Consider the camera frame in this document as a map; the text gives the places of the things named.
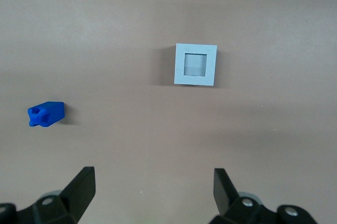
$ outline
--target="blue block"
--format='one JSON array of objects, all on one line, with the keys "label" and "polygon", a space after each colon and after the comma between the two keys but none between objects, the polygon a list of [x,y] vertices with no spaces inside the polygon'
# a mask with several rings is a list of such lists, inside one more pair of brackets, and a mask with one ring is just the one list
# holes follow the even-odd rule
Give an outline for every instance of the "blue block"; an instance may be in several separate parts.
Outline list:
[{"label": "blue block", "polygon": [[29,125],[40,125],[44,128],[64,118],[63,102],[45,102],[28,109]]},{"label": "blue block", "polygon": [[216,45],[177,43],[174,83],[213,86],[216,49]]}]

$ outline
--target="metal screw head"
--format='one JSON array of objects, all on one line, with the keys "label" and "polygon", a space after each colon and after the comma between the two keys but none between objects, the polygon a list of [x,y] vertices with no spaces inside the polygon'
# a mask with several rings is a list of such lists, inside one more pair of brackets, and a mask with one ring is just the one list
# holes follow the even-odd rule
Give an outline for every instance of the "metal screw head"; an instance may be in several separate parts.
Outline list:
[{"label": "metal screw head", "polygon": [[246,207],[252,207],[254,204],[250,199],[243,199],[242,203],[246,206]]},{"label": "metal screw head", "polygon": [[53,202],[53,198],[46,198],[45,200],[42,201],[42,205],[46,206],[47,204],[50,204]]},{"label": "metal screw head", "polygon": [[291,216],[298,216],[299,213],[292,207],[286,207],[285,212]]}]

